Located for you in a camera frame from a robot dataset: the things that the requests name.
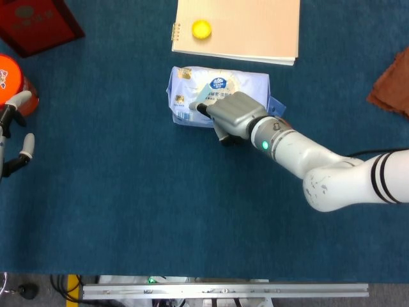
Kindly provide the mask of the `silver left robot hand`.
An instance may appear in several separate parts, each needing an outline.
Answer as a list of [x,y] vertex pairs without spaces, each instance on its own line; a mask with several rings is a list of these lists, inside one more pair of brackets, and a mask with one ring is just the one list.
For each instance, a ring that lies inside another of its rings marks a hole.
[[33,158],[35,135],[28,133],[24,138],[22,150],[18,156],[9,161],[4,159],[6,140],[11,138],[10,125],[12,121],[16,121],[21,127],[26,126],[26,120],[19,111],[19,107],[31,97],[32,93],[29,90],[24,90],[7,100],[1,108],[1,178],[8,178],[11,174],[29,164]]

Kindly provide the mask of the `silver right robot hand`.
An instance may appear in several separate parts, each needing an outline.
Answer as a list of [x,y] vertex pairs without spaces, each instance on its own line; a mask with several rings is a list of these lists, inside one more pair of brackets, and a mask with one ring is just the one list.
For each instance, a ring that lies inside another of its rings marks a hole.
[[236,143],[238,139],[247,140],[251,123],[268,116],[259,102],[240,91],[212,104],[193,102],[189,108],[211,119],[213,129],[223,145]]

